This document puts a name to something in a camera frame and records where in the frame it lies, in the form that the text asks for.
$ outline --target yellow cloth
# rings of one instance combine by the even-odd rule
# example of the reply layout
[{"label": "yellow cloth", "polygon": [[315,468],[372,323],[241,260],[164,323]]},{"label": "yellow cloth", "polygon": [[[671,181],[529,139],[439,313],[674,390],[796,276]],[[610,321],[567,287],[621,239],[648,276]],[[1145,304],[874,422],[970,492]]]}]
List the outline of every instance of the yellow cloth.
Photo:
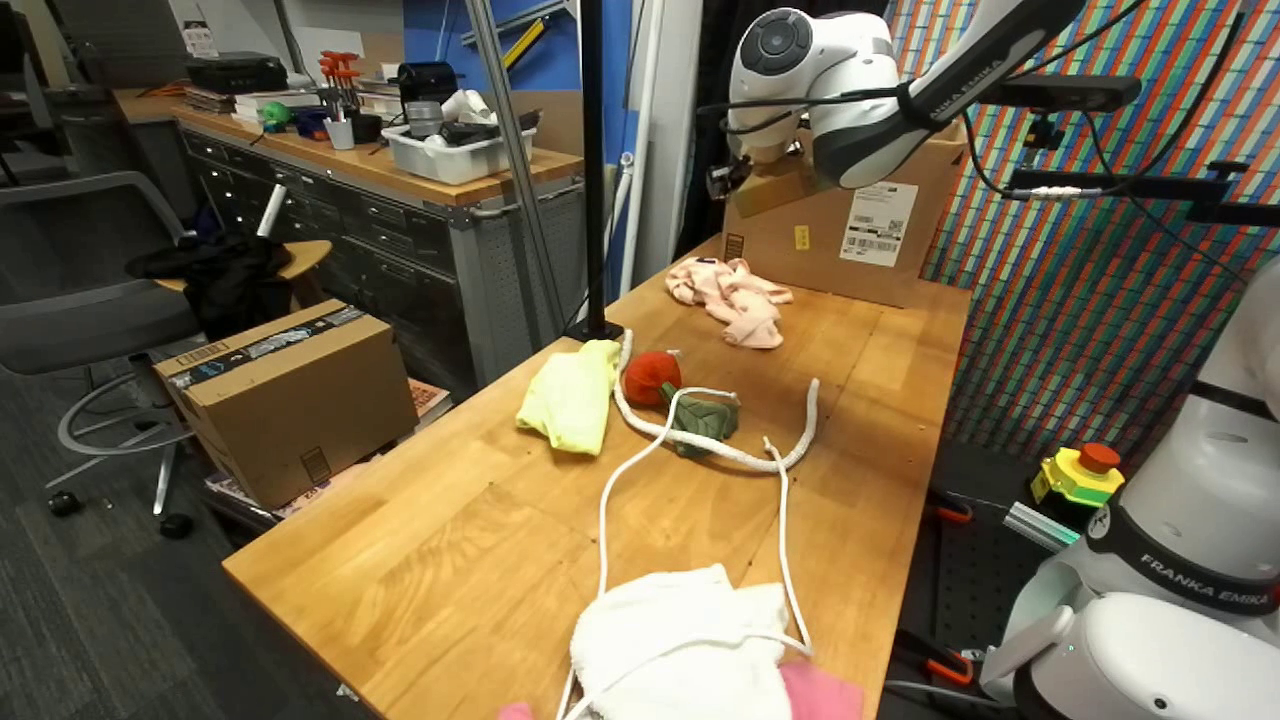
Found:
[{"label": "yellow cloth", "polygon": [[616,374],[616,342],[588,342],[577,353],[550,355],[529,380],[515,423],[548,438],[554,451],[599,455]]}]

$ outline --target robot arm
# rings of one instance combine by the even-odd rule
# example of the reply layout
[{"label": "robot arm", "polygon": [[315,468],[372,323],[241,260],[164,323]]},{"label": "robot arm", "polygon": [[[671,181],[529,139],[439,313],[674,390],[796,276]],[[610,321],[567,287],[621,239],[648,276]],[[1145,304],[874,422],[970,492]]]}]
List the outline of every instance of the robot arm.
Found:
[{"label": "robot arm", "polygon": [[929,131],[1017,73],[1080,9],[1083,0],[984,0],[961,45],[909,86],[894,75],[878,15],[813,21],[796,9],[770,9],[735,45],[727,139],[746,165],[770,165],[796,139],[800,113],[809,113],[813,165],[845,188],[870,184],[902,165]]}]

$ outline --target chair wheel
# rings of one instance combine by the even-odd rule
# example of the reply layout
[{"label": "chair wheel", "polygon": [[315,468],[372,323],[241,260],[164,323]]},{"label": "chair wheel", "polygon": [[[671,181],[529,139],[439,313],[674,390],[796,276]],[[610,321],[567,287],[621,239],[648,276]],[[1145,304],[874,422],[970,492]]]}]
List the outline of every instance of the chair wheel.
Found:
[{"label": "chair wheel", "polygon": [[43,509],[48,509],[53,518],[77,518],[84,506],[79,506],[79,497],[73,497],[73,492],[48,492],[48,497],[43,497]]},{"label": "chair wheel", "polygon": [[169,536],[169,542],[185,542],[185,536],[191,536],[191,523],[194,523],[191,518],[164,514],[156,528],[161,528],[161,536]]}]

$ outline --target yellow sticker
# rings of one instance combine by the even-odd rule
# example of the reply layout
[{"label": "yellow sticker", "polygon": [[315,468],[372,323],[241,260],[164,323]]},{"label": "yellow sticker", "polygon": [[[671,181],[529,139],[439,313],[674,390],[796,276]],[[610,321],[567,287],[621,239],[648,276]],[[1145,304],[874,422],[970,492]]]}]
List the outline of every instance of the yellow sticker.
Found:
[{"label": "yellow sticker", "polygon": [[809,223],[796,223],[796,252],[809,252]]}]

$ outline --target office chair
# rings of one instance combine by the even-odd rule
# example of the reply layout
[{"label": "office chair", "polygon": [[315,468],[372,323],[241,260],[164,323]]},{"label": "office chair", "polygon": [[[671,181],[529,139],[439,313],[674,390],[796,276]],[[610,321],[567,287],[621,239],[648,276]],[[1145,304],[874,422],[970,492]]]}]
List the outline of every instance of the office chair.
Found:
[{"label": "office chair", "polygon": [[[99,174],[77,181],[0,188],[0,363],[35,375],[59,368],[92,368],[126,362],[132,375],[109,380],[77,402],[55,439],[84,464],[48,480],[48,509],[68,518],[79,509],[68,480],[86,468],[161,451],[151,518],[161,536],[185,536],[188,518],[169,514],[169,480],[177,445],[188,439],[164,390],[148,363],[148,353],[198,337],[194,316],[181,292],[164,292],[148,280],[132,280],[124,265],[172,247],[181,223],[161,200],[156,184],[137,174]],[[92,422],[99,408],[132,396],[132,412]]]}]

